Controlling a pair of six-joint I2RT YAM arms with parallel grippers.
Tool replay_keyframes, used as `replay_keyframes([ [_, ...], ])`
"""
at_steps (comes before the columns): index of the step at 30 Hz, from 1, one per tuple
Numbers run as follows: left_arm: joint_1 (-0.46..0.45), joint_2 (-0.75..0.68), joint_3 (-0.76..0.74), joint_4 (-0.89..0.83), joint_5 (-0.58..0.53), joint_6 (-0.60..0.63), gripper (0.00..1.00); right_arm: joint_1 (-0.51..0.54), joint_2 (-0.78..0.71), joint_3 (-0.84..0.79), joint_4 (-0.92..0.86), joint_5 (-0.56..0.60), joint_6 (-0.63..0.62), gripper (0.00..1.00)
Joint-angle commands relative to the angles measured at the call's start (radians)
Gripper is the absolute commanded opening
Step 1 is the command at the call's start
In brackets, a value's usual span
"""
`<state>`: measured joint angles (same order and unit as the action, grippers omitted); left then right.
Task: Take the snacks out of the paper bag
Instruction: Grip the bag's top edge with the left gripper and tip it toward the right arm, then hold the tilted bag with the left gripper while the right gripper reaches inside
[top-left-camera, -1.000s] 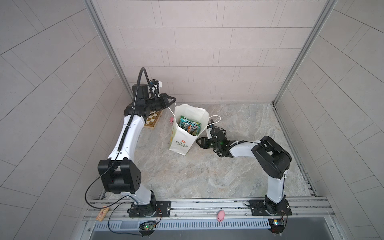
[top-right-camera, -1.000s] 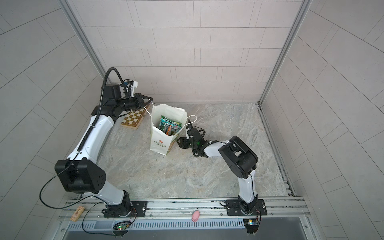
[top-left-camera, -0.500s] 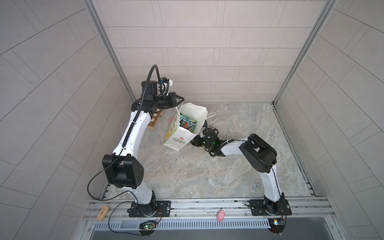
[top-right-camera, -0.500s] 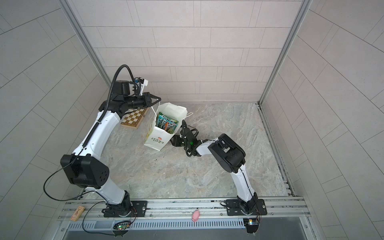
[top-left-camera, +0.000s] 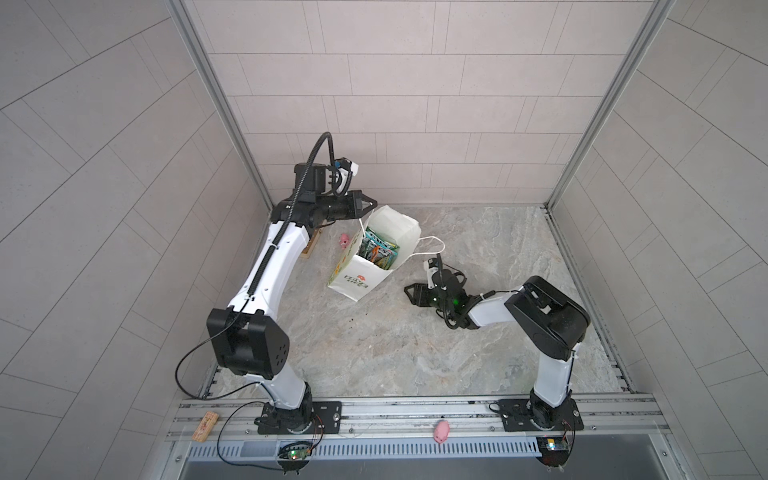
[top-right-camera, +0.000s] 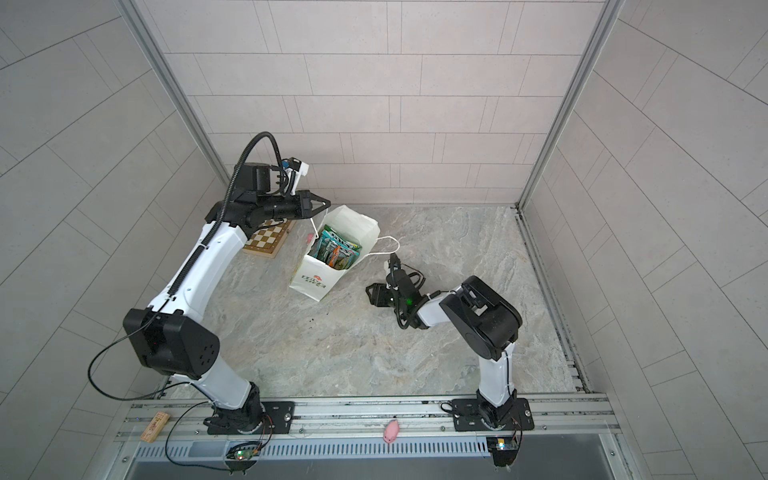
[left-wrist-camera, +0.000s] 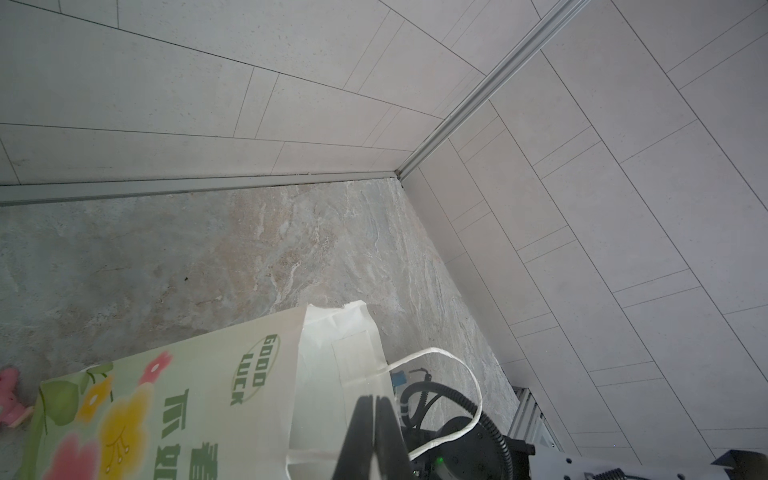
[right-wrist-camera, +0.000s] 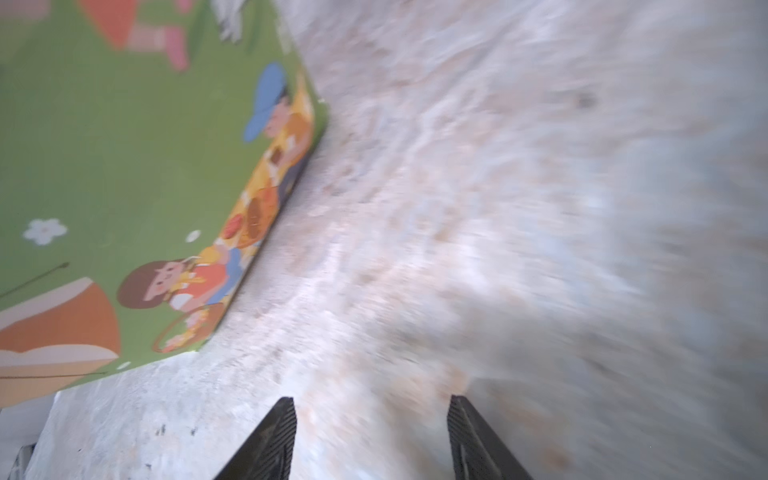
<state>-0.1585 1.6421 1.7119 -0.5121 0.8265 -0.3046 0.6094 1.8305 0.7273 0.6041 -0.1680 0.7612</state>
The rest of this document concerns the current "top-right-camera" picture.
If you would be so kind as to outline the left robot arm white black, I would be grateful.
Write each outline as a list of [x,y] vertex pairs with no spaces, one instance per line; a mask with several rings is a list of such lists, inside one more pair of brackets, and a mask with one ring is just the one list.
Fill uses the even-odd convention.
[[130,310],[123,327],[140,363],[193,386],[212,404],[204,423],[211,435],[262,430],[266,415],[258,387],[237,374],[220,353],[220,340],[203,316],[229,263],[267,221],[310,219],[328,200],[298,187],[306,163],[245,163],[233,190],[205,218],[195,247],[171,283],[144,309]]

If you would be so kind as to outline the white paper bag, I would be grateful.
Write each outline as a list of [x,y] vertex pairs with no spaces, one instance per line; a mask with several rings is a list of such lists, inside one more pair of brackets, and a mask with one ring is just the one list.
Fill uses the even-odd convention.
[[393,236],[382,236],[379,223],[346,205],[332,210],[315,229],[313,242],[301,258],[289,288],[321,301],[352,269],[373,256],[400,249]]

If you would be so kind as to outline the teal mint candy bag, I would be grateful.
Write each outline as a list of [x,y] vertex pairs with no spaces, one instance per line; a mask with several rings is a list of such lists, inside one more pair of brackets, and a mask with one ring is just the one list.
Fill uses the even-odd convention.
[[308,255],[334,270],[347,270],[360,258],[362,246],[341,236],[331,226],[324,226]]

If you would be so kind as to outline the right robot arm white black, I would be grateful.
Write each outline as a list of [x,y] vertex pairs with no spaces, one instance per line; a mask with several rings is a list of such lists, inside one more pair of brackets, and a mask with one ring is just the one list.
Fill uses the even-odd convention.
[[428,330],[451,324],[478,356],[477,398],[453,400],[443,410],[461,431],[534,429],[528,400],[518,395],[512,378],[512,354],[523,325],[519,311],[476,276],[458,287],[422,293],[423,273],[392,253],[382,283],[366,287],[371,305],[393,310],[400,329]]

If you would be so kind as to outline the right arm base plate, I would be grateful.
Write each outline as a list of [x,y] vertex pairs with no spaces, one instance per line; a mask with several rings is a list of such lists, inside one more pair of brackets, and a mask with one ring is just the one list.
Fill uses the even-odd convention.
[[441,404],[449,414],[457,432],[532,431],[533,414],[527,399],[510,398],[495,407],[482,397],[457,398]]

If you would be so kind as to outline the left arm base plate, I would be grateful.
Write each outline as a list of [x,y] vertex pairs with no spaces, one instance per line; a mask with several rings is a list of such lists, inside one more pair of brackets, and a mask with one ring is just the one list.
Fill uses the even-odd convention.
[[253,410],[223,410],[217,407],[203,424],[209,435],[287,434],[296,404],[291,401],[267,401]]

